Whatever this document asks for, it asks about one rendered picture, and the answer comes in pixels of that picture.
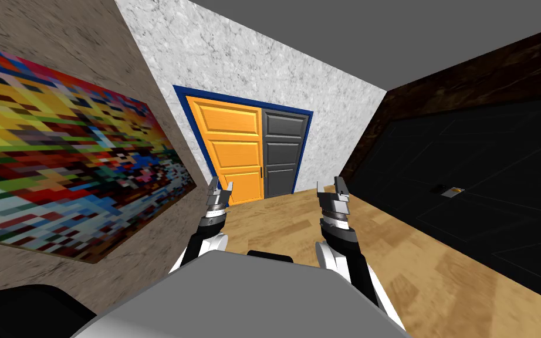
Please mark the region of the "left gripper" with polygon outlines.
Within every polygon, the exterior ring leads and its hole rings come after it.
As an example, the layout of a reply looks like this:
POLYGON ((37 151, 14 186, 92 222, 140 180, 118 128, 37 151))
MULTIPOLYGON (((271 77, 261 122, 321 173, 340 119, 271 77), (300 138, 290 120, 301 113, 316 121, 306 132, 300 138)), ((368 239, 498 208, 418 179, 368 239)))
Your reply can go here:
POLYGON ((232 194, 234 183, 229 182, 223 190, 218 189, 218 186, 219 179, 217 176, 213 176, 208 188, 207 211, 223 210, 228 206, 228 198, 232 194))

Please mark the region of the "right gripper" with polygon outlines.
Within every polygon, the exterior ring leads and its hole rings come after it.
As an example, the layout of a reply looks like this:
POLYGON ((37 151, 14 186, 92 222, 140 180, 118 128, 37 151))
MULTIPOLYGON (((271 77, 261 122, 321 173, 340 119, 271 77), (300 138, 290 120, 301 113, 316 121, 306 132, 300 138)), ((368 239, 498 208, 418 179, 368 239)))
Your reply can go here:
POLYGON ((317 182, 317 197, 322 209, 322 214, 327 217, 345 217, 350 214, 347 194, 347 185, 340 176, 334 178, 336 193, 326 192, 320 181, 317 182))

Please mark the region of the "orange door leaf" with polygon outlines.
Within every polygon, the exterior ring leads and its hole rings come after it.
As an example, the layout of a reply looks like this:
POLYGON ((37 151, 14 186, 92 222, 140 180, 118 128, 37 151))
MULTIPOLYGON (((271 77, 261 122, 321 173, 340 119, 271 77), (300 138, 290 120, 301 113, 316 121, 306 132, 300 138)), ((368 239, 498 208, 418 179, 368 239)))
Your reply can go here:
POLYGON ((194 120, 231 205, 262 200, 262 110, 260 107, 187 97, 194 120))

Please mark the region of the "dark grey door leaf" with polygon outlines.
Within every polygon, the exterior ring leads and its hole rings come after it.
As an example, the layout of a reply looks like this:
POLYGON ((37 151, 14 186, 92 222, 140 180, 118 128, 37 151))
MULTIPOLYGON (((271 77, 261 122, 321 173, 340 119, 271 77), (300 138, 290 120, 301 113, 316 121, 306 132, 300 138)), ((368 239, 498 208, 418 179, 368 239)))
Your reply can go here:
POLYGON ((262 111, 265 198, 290 194, 309 116, 286 111, 262 111))

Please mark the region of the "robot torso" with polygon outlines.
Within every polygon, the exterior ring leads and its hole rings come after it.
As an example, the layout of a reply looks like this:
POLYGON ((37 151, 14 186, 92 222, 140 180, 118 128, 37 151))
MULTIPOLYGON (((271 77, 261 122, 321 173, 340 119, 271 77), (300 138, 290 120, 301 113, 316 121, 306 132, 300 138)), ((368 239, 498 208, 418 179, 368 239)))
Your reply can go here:
POLYGON ((412 338, 335 271, 210 251, 73 338, 412 338))

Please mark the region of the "black door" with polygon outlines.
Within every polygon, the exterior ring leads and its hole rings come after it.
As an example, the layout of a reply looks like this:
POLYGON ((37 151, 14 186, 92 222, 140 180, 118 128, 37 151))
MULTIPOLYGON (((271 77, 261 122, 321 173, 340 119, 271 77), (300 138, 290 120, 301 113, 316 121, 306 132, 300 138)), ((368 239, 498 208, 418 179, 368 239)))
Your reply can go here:
POLYGON ((541 295, 541 97, 392 121, 347 186, 541 295))

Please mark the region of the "colourful pixel wall picture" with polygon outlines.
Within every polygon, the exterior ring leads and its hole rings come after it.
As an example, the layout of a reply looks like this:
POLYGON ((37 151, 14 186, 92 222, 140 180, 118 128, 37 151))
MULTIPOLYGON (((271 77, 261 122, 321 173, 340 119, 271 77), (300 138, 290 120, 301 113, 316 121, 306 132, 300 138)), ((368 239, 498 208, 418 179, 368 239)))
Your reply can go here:
POLYGON ((145 103, 0 50, 0 245, 97 263, 195 186, 145 103))

